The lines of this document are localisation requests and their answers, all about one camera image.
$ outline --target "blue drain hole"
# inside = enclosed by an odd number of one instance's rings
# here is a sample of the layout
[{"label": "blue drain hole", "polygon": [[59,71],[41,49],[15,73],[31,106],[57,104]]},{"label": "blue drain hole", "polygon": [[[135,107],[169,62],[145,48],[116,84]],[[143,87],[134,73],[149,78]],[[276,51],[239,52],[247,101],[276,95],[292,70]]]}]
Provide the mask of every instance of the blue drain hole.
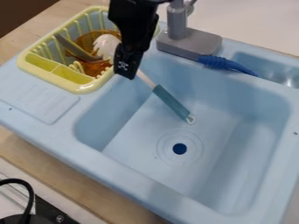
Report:
[{"label": "blue drain hole", "polygon": [[187,152],[187,146],[183,143],[176,143],[173,147],[173,152],[178,155],[183,155]]}]

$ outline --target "faucet base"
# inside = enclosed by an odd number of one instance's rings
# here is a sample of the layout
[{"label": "faucet base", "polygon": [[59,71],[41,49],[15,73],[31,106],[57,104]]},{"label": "faucet base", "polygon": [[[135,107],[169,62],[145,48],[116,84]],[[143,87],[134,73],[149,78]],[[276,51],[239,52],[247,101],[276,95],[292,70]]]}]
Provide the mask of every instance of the faucet base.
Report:
[{"label": "faucet base", "polygon": [[209,32],[187,28],[186,38],[175,40],[162,31],[156,39],[156,48],[189,60],[198,60],[201,55],[213,55],[218,52],[222,38]]}]

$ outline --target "screw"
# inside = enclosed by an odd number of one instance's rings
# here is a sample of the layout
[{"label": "screw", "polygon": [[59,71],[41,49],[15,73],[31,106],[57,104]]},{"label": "screw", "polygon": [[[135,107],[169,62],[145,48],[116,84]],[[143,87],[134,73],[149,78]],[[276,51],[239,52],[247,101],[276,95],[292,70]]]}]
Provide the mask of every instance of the screw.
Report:
[{"label": "screw", "polygon": [[58,216],[56,217],[56,221],[57,221],[58,223],[61,223],[61,222],[63,222],[64,220],[65,220],[65,217],[63,217],[61,214],[58,215]]}]

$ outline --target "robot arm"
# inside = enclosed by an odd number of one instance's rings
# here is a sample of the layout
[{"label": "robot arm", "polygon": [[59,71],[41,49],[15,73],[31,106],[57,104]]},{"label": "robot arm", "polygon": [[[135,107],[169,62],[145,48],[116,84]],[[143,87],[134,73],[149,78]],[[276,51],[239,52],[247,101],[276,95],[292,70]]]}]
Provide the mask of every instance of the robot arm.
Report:
[{"label": "robot arm", "polygon": [[114,70],[128,79],[135,78],[143,53],[150,48],[154,35],[159,4],[171,0],[111,0],[108,18],[122,35],[115,50]]}]

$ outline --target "sink drain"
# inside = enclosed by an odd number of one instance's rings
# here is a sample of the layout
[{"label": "sink drain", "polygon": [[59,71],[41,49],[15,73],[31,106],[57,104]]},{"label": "sink drain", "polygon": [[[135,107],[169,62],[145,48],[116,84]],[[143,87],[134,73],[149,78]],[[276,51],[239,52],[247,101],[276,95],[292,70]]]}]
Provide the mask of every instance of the sink drain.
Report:
[{"label": "sink drain", "polygon": [[195,134],[174,129],[164,134],[157,143],[157,154],[167,165],[190,165],[200,158],[203,144]]},{"label": "sink drain", "polygon": [[176,143],[172,149],[178,155],[183,155],[187,152],[187,146],[183,143]]}]

